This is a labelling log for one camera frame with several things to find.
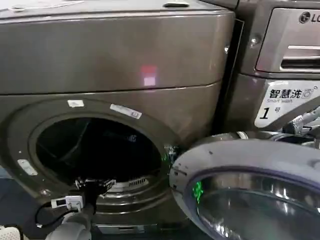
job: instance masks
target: door glass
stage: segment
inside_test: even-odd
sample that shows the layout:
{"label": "door glass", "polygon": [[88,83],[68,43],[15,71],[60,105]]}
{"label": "door glass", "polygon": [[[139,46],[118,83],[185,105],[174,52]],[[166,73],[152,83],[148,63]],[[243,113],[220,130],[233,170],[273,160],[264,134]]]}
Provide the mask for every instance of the door glass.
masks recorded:
{"label": "door glass", "polygon": [[320,198],[302,186],[251,173],[224,173],[198,182],[193,194],[202,223],[221,239],[319,239]]}

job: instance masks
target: front-load washing machine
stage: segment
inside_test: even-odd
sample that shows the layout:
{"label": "front-load washing machine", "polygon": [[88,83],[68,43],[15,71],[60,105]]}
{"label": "front-load washing machine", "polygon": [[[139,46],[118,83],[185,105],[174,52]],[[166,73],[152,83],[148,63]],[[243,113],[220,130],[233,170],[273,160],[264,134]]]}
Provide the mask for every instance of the front-load washing machine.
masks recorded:
{"label": "front-load washing machine", "polygon": [[214,240],[320,235],[319,140],[235,132],[201,140],[170,171],[175,200]]}
{"label": "front-load washing machine", "polygon": [[299,116],[320,106],[319,2],[204,1],[236,13],[216,125],[279,131],[298,117],[283,129],[301,134]]}
{"label": "front-load washing machine", "polygon": [[209,134],[234,13],[188,0],[85,0],[0,12],[1,165],[35,198],[115,180],[103,233],[179,226],[167,173]]}

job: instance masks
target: gray washing machine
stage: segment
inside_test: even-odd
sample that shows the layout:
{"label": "gray washing machine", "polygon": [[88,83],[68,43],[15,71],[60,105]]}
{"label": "gray washing machine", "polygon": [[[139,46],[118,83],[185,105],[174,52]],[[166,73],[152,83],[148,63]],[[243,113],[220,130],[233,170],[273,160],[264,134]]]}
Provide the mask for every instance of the gray washing machine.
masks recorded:
{"label": "gray washing machine", "polygon": [[103,233],[178,227],[168,171],[209,134],[234,13],[188,0],[0,12],[1,165],[39,201],[115,180]]}
{"label": "gray washing machine", "polygon": [[298,117],[284,131],[301,134],[297,125],[307,121],[299,116],[320,106],[319,2],[205,2],[236,13],[216,124],[225,132],[279,131]]}

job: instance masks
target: white label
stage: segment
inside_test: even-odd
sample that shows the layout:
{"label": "white label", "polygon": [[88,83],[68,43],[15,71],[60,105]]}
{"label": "white label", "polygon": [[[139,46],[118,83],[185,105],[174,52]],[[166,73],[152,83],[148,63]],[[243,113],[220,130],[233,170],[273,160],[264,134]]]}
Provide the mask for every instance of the white label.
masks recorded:
{"label": "white label", "polygon": [[264,128],[293,109],[319,96],[320,81],[270,82],[254,125],[258,128]]}
{"label": "white label", "polygon": [[37,171],[30,165],[27,159],[19,159],[18,164],[30,176],[37,176]]}
{"label": "white label", "polygon": [[67,102],[70,108],[82,108],[85,106],[82,100],[68,100]]}
{"label": "white label", "polygon": [[131,118],[134,118],[134,119],[139,119],[142,116],[141,112],[138,112],[136,110],[133,110],[131,108],[128,108],[128,107],[125,107],[125,106],[121,106],[121,105],[111,104],[110,105],[110,109],[113,110],[113,111],[116,111],[118,113],[127,115],[127,116],[129,116]]}

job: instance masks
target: black wire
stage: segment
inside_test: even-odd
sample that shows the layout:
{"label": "black wire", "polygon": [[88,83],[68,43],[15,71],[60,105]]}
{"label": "black wire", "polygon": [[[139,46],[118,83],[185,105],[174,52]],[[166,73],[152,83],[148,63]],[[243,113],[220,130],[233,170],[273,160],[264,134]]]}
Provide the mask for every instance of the black wire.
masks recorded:
{"label": "black wire", "polygon": [[78,211],[77,210],[69,210],[69,211],[66,211],[64,212],[63,214],[59,215],[56,219],[54,219],[53,221],[51,222],[48,222],[46,224],[41,224],[39,223],[39,220],[38,220],[38,215],[41,211],[41,209],[44,209],[44,208],[50,208],[51,207],[51,202],[46,202],[45,204],[41,205],[38,210],[35,212],[35,215],[34,215],[34,222],[36,224],[36,226],[38,228],[47,228],[49,226],[52,226],[53,224],[57,223],[59,220],[61,220],[65,215],[69,214],[69,213],[77,213]]}

